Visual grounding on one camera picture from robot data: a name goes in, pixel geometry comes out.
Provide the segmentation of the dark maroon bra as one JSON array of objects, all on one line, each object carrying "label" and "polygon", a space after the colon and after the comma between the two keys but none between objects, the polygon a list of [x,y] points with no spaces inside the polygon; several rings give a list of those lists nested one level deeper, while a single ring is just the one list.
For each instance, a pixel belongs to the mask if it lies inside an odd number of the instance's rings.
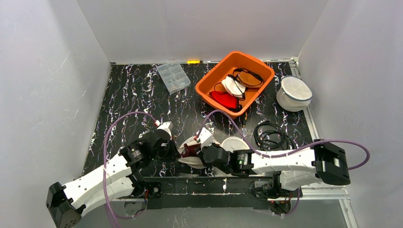
[{"label": "dark maroon bra", "polygon": [[187,158],[187,157],[198,157],[198,152],[201,150],[201,145],[200,144],[190,144],[190,143],[185,143],[184,144],[184,150],[182,152],[182,158]]}]

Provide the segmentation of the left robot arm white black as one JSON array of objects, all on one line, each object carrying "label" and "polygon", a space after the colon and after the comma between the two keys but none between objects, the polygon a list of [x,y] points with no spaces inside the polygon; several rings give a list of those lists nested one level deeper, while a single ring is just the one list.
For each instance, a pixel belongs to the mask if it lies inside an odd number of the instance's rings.
[{"label": "left robot arm white black", "polygon": [[53,183],[48,189],[46,207],[55,226],[75,226],[88,212],[105,205],[105,197],[112,200],[131,195],[136,187],[143,187],[139,170],[175,150],[170,131],[148,132],[122,148],[106,165],[71,182]]}]

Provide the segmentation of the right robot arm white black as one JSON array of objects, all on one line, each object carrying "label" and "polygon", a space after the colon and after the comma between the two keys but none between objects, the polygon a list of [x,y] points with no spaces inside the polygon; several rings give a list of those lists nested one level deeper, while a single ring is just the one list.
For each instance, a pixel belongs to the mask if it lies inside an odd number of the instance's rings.
[{"label": "right robot arm white black", "polygon": [[294,191],[311,183],[344,186],[350,184],[344,149],[327,140],[288,151],[228,149],[212,143],[203,146],[198,156],[204,166],[213,166],[226,174],[248,177],[273,172],[273,188]]}]

